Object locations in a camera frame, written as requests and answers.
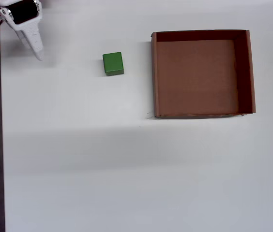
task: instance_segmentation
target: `green block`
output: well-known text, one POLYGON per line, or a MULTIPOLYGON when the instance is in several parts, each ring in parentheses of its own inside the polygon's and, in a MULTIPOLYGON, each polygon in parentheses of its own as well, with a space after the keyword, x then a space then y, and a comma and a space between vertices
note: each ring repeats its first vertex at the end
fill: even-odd
POLYGON ((123 63, 121 52, 103 55, 104 71, 107 76, 123 74, 123 63))

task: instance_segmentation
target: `open box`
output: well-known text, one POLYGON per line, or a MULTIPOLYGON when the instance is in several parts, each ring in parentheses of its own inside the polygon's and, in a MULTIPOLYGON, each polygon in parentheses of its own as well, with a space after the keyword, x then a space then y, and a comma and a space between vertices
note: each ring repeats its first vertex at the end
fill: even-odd
POLYGON ((256 112, 248 30, 152 34, 156 117, 256 112))

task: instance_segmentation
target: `white tabletop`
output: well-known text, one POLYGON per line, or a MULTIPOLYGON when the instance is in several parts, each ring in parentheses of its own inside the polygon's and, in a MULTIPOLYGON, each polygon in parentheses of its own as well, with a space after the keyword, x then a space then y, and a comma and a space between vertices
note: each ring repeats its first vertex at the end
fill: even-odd
POLYGON ((7 232, 273 232, 273 0, 42 3, 44 62, 1 29, 7 232), (192 29, 250 30, 256 114, 153 118, 151 33, 192 29))

